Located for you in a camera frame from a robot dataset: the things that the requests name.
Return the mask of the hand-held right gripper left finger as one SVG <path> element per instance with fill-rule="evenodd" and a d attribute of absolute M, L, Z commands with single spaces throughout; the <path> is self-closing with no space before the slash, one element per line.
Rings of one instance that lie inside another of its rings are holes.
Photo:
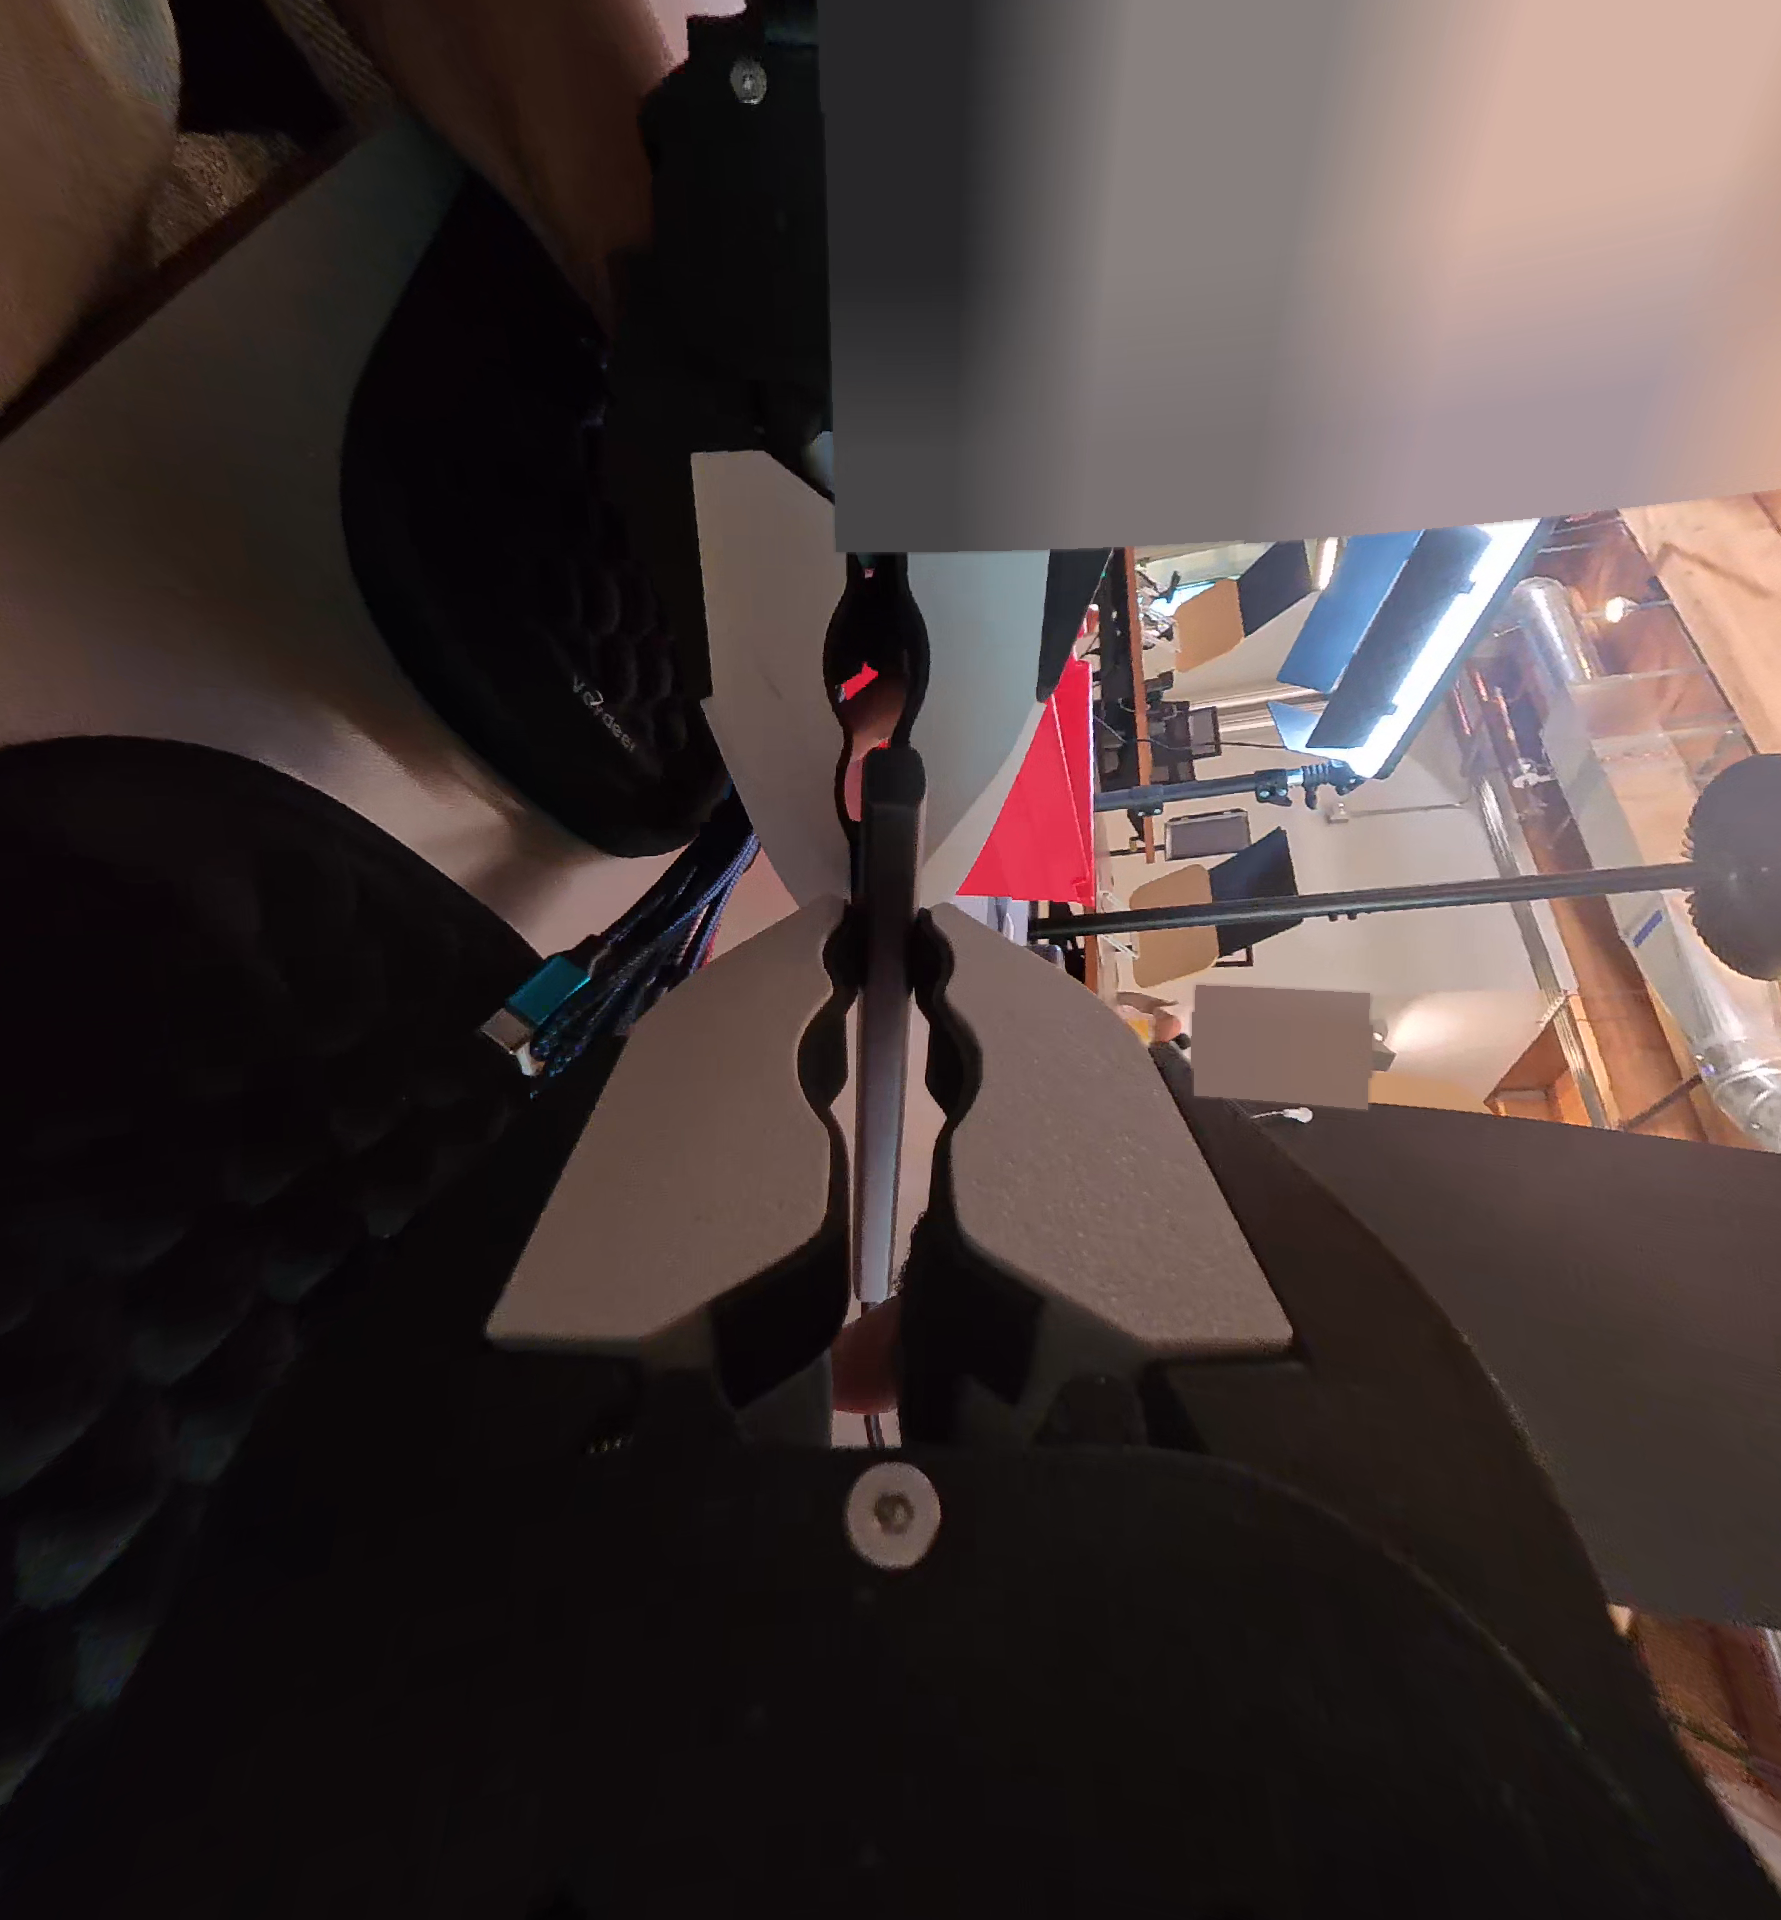
<path fill-rule="evenodd" d="M 701 1371 L 734 1409 L 816 1370 L 850 1302 L 848 919 L 803 906 L 637 1023 L 491 1343 Z"/>

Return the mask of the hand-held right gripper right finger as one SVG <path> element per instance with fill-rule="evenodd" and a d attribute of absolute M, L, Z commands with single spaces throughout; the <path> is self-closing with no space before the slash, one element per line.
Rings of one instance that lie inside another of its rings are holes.
<path fill-rule="evenodd" d="M 942 1114 L 901 1290 L 905 1419 L 1141 1419 L 1295 1331 L 1145 1043 L 957 906 L 910 974 Z"/>

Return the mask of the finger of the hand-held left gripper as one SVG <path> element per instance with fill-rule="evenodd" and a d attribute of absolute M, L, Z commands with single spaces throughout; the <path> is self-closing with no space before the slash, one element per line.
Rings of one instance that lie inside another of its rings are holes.
<path fill-rule="evenodd" d="M 919 904 L 935 906 L 962 891 L 1039 725 L 1046 552 L 913 553 L 907 584 L 927 639 Z"/>
<path fill-rule="evenodd" d="M 690 460 L 709 651 L 704 711 L 796 904 L 851 891 L 851 739 L 825 677 L 845 589 L 827 498 L 764 451 Z"/>

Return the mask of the grey usb hub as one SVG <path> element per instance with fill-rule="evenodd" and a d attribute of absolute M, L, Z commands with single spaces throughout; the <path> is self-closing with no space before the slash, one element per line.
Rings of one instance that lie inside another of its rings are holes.
<path fill-rule="evenodd" d="M 851 1277 L 862 1309 L 886 1305 L 896 1269 L 908 1047 L 908 944 L 925 838 L 925 768 L 908 743 L 862 761 L 853 904 L 857 990 Z"/>

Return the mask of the person's left forearm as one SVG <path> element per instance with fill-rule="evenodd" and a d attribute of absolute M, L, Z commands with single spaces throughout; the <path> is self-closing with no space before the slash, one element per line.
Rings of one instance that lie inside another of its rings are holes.
<path fill-rule="evenodd" d="M 652 3 L 434 3 L 452 85 L 441 126 L 536 228 L 599 326 L 654 229 L 641 110 L 676 66 Z"/>

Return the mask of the red plastic bin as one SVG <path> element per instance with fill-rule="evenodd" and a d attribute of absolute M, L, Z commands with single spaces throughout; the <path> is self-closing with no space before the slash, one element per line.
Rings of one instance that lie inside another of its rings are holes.
<path fill-rule="evenodd" d="M 967 798 L 949 774 L 946 730 L 957 711 L 938 696 L 905 728 L 910 679 L 857 658 L 831 674 L 844 737 L 835 808 L 850 898 L 885 895 L 910 908 L 955 902 L 970 912 L 1003 902 L 1090 904 L 1092 851 L 1090 666 L 1067 663 L 1000 764 Z"/>

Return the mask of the black light stand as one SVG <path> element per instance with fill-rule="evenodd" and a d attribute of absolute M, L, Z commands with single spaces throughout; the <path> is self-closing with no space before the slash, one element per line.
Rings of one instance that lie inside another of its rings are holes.
<path fill-rule="evenodd" d="M 1367 778 L 1354 770 L 1345 761 L 1316 758 L 1298 764 L 1265 764 L 1208 779 L 1103 789 L 1093 794 L 1092 813 L 1095 817 L 1121 813 L 1134 820 L 1152 820 L 1161 817 L 1169 805 L 1199 800 L 1246 800 L 1287 808 L 1295 798 L 1302 798 L 1306 808 L 1316 808 L 1316 795 L 1324 789 L 1348 795 L 1365 783 Z"/>

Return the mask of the black boom pole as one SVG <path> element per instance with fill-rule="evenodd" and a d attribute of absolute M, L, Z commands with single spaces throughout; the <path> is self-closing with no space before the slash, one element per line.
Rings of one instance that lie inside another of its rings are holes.
<path fill-rule="evenodd" d="M 1713 872 L 1693 861 L 1662 861 L 1635 868 L 1564 874 L 1524 874 L 1491 880 L 1442 880 L 1320 895 L 1279 895 L 1186 902 L 1178 906 L 1124 908 L 1068 919 L 1029 919 L 1027 942 L 1068 946 L 1081 940 L 1122 938 L 1142 931 L 1232 927 L 1305 920 L 1360 920 L 1369 917 L 1460 906 L 1516 906 L 1561 898 L 1611 898 L 1645 891 L 1687 891 L 1715 886 Z"/>

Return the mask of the studio led light panel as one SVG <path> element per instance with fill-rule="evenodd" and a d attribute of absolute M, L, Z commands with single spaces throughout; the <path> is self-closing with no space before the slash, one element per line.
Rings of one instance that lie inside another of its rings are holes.
<path fill-rule="evenodd" d="M 1554 516 L 1352 536 L 1287 651 L 1281 681 L 1322 707 L 1274 702 L 1287 751 L 1382 779 L 1475 643 L 1501 623 L 1511 592 Z"/>

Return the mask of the book stand with black sheet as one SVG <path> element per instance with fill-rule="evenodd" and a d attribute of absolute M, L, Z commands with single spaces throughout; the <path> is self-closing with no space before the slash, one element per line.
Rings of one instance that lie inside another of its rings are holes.
<path fill-rule="evenodd" d="M 1454 1323 L 1611 1599 L 1781 1630 L 1781 1154 L 1414 1105 L 1261 1127 Z"/>

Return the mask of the black round ribbed dome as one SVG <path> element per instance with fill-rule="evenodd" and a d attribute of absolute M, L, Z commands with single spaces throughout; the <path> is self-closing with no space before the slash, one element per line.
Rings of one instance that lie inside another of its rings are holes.
<path fill-rule="evenodd" d="M 1727 764 L 1697 798 L 1687 829 L 1695 868 L 1688 912 L 1733 971 L 1781 978 L 1781 754 Z"/>

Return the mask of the silver ventilation duct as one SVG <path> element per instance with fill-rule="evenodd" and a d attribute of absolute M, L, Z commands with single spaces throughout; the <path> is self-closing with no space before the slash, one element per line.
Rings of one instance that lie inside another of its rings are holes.
<path fill-rule="evenodd" d="M 1781 988 L 1702 947 L 1685 960 L 1688 1049 L 1713 1105 L 1756 1147 L 1781 1154 Z"/>

